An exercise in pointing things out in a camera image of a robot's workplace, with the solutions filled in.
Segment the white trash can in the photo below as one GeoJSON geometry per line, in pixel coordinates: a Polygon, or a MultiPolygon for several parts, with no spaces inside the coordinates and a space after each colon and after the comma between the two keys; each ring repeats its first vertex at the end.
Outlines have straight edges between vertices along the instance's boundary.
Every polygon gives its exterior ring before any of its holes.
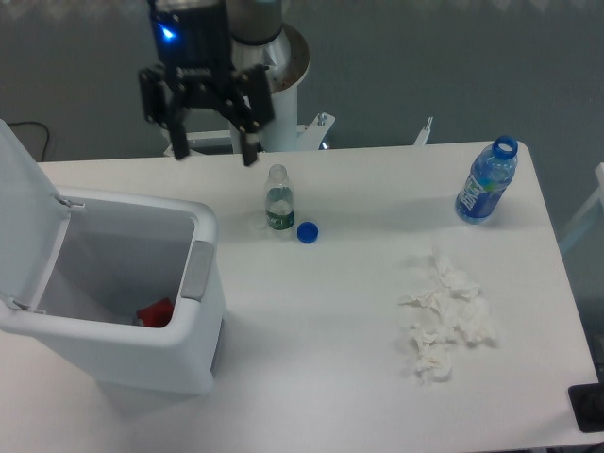
{"type": "Polygon", "coordinates": [[[200,394],[225,314],[217,223],[206,205],[58,191],[0,121],[0,328],[93,378],[200,394]],[[169,297],[162,328],[136,312],[169,297]]]}

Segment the tissue paper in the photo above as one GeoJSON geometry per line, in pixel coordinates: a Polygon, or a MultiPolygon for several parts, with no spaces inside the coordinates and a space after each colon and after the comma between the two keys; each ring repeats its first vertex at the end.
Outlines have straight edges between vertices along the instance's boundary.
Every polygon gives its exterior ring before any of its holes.
{"type": "Polygon", "coordinates": [[[455,269],[449,257],[440,253],[437,248],[433,249],[432,255],[441,283],[453,295],[465,299],[472,299],[478,295],[480,286],[472,281],[464,271],[455,269]]]}
{"type": "Polygon", "coordinates": [[[449,347],[459,340],[466,344],[493,342],[496,332],[489,303],[478,297],[480,286],[449,257],[433,250],[433,263],[442,287],[402,297],[401,305],[414,305],[438,315],[436,325],[414,324],[410,334],[417,343],[415,369],[423,382],[447,380],[452,360],[449,347]]]}

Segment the clear plastic bottle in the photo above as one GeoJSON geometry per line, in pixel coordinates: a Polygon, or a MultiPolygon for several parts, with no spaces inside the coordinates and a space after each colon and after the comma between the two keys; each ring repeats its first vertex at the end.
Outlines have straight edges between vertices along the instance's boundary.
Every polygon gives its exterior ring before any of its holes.
{"type": "Polygon", "coordinates": [[[487,220],[501,195],[512,182],[518,158],[518,142],[499,137],[474,160],[470,176],[455,201],[455,211],[469,224],[487,220]]]}
{"type": "Polygon", "coordinates": [[[264,185],[266,221],[272,229],[294,225],[294,190],[283,165],[273,165],[264,185]]]}

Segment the red object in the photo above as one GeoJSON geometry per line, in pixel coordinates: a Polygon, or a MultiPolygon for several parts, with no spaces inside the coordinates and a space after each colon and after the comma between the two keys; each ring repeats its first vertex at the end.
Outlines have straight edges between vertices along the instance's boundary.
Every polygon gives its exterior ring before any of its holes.
{"type": "Polygon", "coordinates": [[[137,317],[143,322],[145,327],[166,327],[172,319],[174,305],[168,297],[164,297],[161,301],[156,302],[149,307],[138,310],[137,317]]]}

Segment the blue bottle cap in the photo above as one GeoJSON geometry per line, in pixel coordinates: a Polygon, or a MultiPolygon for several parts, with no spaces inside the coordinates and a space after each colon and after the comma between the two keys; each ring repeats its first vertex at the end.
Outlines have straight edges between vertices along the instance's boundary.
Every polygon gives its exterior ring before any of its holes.
{"type": "Polygon", "coordinates": [[[319,236],[319,227],[313,222],[303,222],[298,226],[297,234],[301,243],[314,243],[319,236]]]}
{"type": "Polygon", "coordinates": [[[493,142],[493,154],[498,159],[511,159],[516,155],[517,152],[518,142],[514,137],[511,137],[509,135],[502,135],[493,142]]]}

